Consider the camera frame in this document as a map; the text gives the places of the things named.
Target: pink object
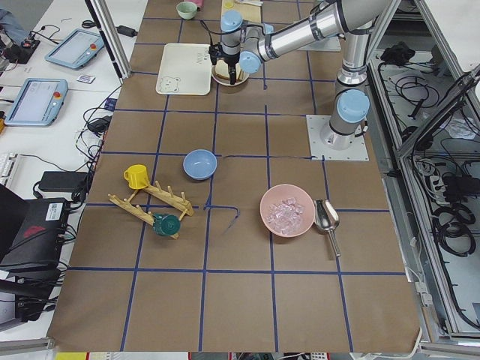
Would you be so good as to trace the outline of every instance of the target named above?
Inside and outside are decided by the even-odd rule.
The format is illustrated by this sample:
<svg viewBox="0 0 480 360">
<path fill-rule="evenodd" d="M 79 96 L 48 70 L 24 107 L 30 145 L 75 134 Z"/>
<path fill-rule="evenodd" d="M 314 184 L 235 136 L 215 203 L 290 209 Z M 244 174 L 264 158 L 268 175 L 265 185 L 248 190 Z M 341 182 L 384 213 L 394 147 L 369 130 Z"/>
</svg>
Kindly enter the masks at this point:
<svg viewBox="0 0 480 360">
<path fill-rule="evenodd" d="M 196 4 L 196 8 L 200 11 L 203 7 L 203 0 L 188 0 L 189 2 L 193 2 Z"/>
<path fill-rule="evenodd" d="M 291 199 L 296 201 L 296 206 L 303 207 L 302 211 L 296 211 L 294 216 L 301 218 L 301 222 L 296 222 L 295 228 L 291 228 L 292 232 L 288 235 L 275 229 L 272 223 L 272 212 L 277 212 L 278 207 L 285 202 L 291 202 Z M 263 194 L 260 201 L 260 216 L 262 221 L 272 233 L 284 238 L 292 238 L 306 233 L 312 227 L 315 221 L 315 205 L 314 201 L 304 190 L 300 187 L 291 184 L 281 184 L 272 187 Z"/>
</svg>

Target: power strip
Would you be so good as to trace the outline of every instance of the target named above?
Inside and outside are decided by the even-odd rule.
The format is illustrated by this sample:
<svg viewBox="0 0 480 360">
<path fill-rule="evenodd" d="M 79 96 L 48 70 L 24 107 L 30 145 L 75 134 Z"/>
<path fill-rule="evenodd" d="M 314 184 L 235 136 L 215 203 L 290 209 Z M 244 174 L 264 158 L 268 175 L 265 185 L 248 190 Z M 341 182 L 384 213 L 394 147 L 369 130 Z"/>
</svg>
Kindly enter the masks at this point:
<svg viewBox="0 0 480 360">
<path fill-rule="evenodd" d="M 311 352 L 310 360 L 329 360 L 330 356 L 327 352 Z"/>
</svg>

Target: sticker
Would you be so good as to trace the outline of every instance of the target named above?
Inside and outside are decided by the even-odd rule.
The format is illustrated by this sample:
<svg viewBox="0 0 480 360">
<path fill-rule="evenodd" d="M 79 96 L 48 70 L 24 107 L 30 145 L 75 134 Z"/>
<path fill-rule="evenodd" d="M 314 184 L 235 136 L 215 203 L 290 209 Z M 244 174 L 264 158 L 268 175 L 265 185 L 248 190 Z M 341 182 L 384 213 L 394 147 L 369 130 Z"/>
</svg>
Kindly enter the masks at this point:
<svg viewBox="0 0 480 360">
<path fill-rule="evenodd" d="M 76 79 L 76 81 L 80 81 L 81 83 L 87 83 L 87 84 L 93 83 L 93 80 L 95 80 L 95 76 L 90 76 L 90 75 L 80 75 Z"/>
<path fill-rule="evenodd" d="M 46 221 L 55 221 L 62 215 L 63 204 L 61 202 L 54 202 L 48 205 L 48 211 L 46 212 Z"/>
</svg>

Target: mug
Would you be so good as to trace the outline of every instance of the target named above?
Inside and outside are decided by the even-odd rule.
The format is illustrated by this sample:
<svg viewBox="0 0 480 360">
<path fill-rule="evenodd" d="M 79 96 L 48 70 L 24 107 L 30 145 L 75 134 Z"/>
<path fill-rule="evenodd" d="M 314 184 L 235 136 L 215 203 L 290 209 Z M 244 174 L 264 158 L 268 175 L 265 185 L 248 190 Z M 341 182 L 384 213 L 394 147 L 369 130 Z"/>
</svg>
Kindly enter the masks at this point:
<svg viewBox="0 0 480 360">
<path fill-rule="evenodd" d="M 158 214 L 153 215 L 153 230 L 160 236 L 175 235 L 180 230 L 180 220 L 171 214 Z"/>
<path fill-rule="evenodd" d="M 123 173 L 123 177 L 128 181 L 128 186 L 132 189 L 144 189 L 150 185 L 147 166 L 142 164 L 132 165 Z"/>
</svg>

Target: white keyboard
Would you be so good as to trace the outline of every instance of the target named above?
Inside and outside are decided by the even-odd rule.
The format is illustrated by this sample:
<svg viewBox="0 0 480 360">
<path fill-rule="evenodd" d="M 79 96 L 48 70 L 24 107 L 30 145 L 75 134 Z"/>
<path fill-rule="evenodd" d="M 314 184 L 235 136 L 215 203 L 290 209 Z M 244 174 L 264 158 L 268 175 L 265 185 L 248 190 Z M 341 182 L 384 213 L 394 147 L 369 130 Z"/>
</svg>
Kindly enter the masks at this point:
<svg viewBox="0 0 480 360">
<path fill-rule="evenodd" d="M 23 156 L 14 152 L 0 154 L 0 184 L 9 188 L 14 182 L 15 172 Z"/>
</svg>

